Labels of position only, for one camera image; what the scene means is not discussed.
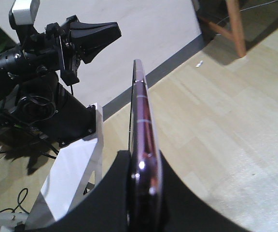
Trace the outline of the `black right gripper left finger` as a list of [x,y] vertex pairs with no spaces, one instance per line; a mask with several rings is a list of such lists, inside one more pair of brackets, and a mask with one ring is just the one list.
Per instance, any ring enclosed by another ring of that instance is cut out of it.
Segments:
[[117,156],[101,182],[49,232],[126,232],[126,187],[130,163],[127,150]]

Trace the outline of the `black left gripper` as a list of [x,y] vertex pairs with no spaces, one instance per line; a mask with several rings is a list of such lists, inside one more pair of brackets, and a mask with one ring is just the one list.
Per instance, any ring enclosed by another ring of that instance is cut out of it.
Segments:
[[63,82],[74,85],[79,82],[77,70],[80,58],[85,64],[90,63],[121,36],[116,22],[87,24],[79,22],[77,16],[73,15],[63,25],[48,24],[43,33],[38,33],[29,25],[23,54],[39,72],[60,71]]

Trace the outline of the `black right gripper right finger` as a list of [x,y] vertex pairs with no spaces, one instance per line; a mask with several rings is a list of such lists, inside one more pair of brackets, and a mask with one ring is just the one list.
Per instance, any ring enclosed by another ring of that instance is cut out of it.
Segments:
[[160,207],[159,232],[247,232],[213,209],[178,177],[162,151],[159,151]]

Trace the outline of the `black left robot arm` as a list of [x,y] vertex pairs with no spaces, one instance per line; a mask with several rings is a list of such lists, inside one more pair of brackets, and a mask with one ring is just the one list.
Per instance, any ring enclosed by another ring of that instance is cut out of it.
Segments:
[[9,15],[19,43],[0,53],[0,130],[18,125],[39,130],[60,147],[95,133],[95,106],[84,106],[68,86],[79,82],[78,68],[121,37],[116,22],[87,24],[77,16],[39,33]]

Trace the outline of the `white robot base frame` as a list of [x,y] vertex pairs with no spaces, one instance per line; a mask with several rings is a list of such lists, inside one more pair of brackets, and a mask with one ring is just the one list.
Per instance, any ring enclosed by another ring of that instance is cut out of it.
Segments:
[[31,209],[26,213],[0,213],[0,232],[45,228],[61,220],[87,195],[84,190],[91,175],[102,179],[103,110],[95,103],[96,132],[62,148]]

